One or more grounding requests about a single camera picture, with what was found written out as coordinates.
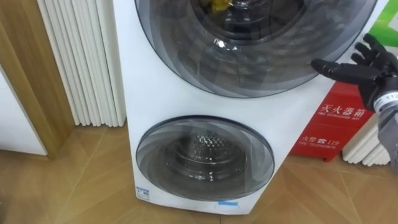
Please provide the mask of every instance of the glass door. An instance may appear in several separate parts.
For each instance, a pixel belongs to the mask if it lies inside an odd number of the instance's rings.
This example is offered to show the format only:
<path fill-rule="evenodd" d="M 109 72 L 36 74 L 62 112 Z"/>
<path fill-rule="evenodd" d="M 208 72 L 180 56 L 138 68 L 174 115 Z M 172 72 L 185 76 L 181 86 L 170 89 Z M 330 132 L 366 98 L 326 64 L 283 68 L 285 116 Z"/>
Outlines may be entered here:
<path fill-rule="evenodd" d="M 314 78 L 314 58 L 337 60 L 377 0 L 145 0 L 149 42 L 178 76 L 235 98 L 280 93 Z"/>
<path fill-rule="evenodd" d="M 243 124 L 186 116 L 148 130 L 136 154 L 144 176 L 160 189 L 193 200 L 247 196 L 274 171 L 267 141 Z"/>

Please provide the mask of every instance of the red box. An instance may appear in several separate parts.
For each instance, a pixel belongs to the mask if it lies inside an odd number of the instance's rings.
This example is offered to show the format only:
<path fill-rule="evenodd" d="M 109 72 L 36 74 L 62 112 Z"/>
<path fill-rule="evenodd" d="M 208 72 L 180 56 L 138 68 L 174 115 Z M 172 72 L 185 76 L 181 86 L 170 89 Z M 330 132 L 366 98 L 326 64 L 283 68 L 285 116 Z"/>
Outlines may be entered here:
<path fill-rule="evenodd" d="M 356 85 L 336 82 L 290 153 L 330 161 L 372 115 L 364 108 Z"/>
<path fill-rule="evenodd" d="M 304 129 L 290 153 L 321 157 L 330 161 L 340 153 L 357 131 L 353 128 L 311 123 Z"/>
<path fill-rule="evenodd" d="M 330 93 L 340 93 L 360 97 L 358 86 L 341 82 L 336 82 L 330 89 Z"/>

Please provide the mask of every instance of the wooden floor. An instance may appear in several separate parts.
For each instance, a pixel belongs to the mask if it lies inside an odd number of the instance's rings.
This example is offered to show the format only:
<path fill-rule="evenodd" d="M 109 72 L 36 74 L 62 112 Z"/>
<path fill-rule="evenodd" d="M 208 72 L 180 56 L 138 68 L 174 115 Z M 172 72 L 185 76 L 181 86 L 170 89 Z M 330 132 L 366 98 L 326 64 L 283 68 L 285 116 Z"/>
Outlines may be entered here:
<path fill-rule="evenodd" d="M 56 161 L 0 152 L 0 223 L 392 224 L 388 167 L 288 157 L 250 215 L 159 207 L 134 195 L 127 129 L 80 128 Z"/>

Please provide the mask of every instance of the blue sticker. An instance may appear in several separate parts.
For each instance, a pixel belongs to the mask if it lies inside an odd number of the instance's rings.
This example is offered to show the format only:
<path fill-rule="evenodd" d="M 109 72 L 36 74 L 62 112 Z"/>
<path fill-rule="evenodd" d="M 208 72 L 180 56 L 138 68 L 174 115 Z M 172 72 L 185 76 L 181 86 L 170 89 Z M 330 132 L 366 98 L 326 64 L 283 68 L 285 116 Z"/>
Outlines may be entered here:
<path fill-rule="evenodd" d="M 227 206 L 238 206 L 238 202 L 226 202 L 226 201 L 219 201 L 218 205 L 227 205 Z"/>

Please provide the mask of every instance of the wooden panel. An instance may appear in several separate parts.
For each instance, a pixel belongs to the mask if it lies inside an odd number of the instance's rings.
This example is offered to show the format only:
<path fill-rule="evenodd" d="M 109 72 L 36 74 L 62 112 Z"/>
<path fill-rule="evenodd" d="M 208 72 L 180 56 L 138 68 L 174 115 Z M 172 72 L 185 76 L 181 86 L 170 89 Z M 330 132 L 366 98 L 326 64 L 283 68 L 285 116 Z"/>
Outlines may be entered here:
<path fill-rule="evenodd" d="M 0 46 L 0 64 L 55 157 L 74 124 L 36 1 L 0 0 Z"/>

